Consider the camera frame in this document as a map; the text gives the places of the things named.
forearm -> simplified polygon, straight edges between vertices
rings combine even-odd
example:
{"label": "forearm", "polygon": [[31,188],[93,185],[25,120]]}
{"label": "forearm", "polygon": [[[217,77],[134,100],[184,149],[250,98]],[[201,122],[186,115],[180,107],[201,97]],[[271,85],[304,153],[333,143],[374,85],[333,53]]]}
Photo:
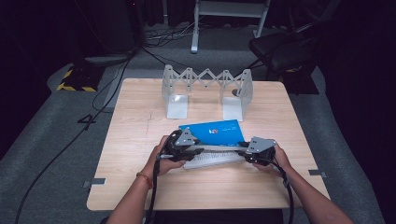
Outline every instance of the forearm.
{"label": "forearm", "polygon": [[107,224],[142,223],[149,185],[143,176],[138,176],[111,213]]}
{"label": "forearm", "polygon": [[312,187],[293,168],[285,171],[312,223],[353,223],[335,203]]}

white stand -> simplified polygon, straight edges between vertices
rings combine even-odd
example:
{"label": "white stand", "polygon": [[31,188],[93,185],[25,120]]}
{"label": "white stand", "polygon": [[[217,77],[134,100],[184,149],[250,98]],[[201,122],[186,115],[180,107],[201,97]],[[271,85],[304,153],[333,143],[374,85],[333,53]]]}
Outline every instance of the white stand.
{"label": "white stand", "polygon": [[[210,75],[211,79],[202,79],[203,76]],[[201,83],[206,88],[213,83],[220,86],[219,96],[222,102],[223,119],[237,119],[243,121],[248,104],[253,97],[253,81],[250,70],[246,69],[237,77],[233,77],[228,70],[215,76],[209,69],[201,74],[195,74],[191,68],[187,68],[180,75],[173,70],[171,65],[166,65],[163,70],[162,95],[165,102],[166,117],[168,119],[186,119],[189,97],[187,95],[175,94],[177,83],[185,85],[187,91],[192,90],[192,85]],[[226,97],[224,93],[230,86],[235,86],[235,97]]]}
{"label": "white stand", "polygon": [[191,53],[198,52],[198,23],[200,15],[261,18],[259,29],[257,31],[253,31],[254,37],[257,38],[262,34],[262,27],[264,26],[270,2],[271,0],[266,0],[263,4],[255,4],[195,0],[194,31],[192,34]]}

chair leg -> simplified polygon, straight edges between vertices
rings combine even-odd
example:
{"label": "chair leg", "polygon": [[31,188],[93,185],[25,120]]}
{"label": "chair leg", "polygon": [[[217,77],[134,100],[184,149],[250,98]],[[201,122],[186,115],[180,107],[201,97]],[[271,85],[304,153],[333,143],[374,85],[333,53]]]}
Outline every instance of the chair leg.
{"label": "chair leg", "polygon": [[251,63],[246,69],[250,69],[254,66],[254,64],[258,63],[260,61],[260,59],[257,59],[256,61],[254,61],[253,63]]}
{"label": "chair leg", "polygon": [[[256,63],[258,63],[260,61],[260,59],[257,59],[256,61],[254,61],[253,63],[251,63],[247,68],[245,68],[245,69],[253,69],[253,68],[255,68],[255,67],[253,67],[254,66],[254,64],[256,64]],[[242,70],[242,71],[240,71],[238,74],[236,74],[237,76],[239,76],[239,74],[242,74],[243,72],[244,72],[244,70]]]}

yellow black hazard tape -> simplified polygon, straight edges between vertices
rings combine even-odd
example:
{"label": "yellow black hazard tape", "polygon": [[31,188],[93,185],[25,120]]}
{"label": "yellow black hazard tape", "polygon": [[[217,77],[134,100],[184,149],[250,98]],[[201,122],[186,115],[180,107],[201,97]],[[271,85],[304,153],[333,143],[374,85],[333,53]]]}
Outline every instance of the yellow black hazard tape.
{"label": "yellow black hazard tape", "polygon": [[59,84],[58,91],[98,91],[98,85],[103,73],[104,67],[91,67],[84,73],[74,70],[74,66],[64,74],[64,78]]}

white structure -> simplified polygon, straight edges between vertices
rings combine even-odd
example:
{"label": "white structure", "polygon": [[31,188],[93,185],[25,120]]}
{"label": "white structure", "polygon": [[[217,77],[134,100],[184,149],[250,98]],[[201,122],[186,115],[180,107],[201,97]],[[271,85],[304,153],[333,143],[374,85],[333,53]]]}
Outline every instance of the white structure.
{"label": "white structure", "polygon": [[[202,79],[205,75],[210,75],[211,78]],[[169,119],[187,118],[189,96],[174,92],[177,83],[182,83],[186,87],[186,91],[192,91],[192,86],[195,83],[206,88],[211,87],[214,83],[219,84],[219,97],[224,120],[243,121],[245,111],[253,97],[253,82],[249,69],[244,70],[237,77],[233,77],[228,70],[215,76],[209,69],[197,75],[191,68],[187,68],[183,73],[178,74],[171,65],[166,65],[163,71],[162,95],[166,106],[166,117]],[[235,86],[233,96],[225,96],[224,93],[230,86]]]}

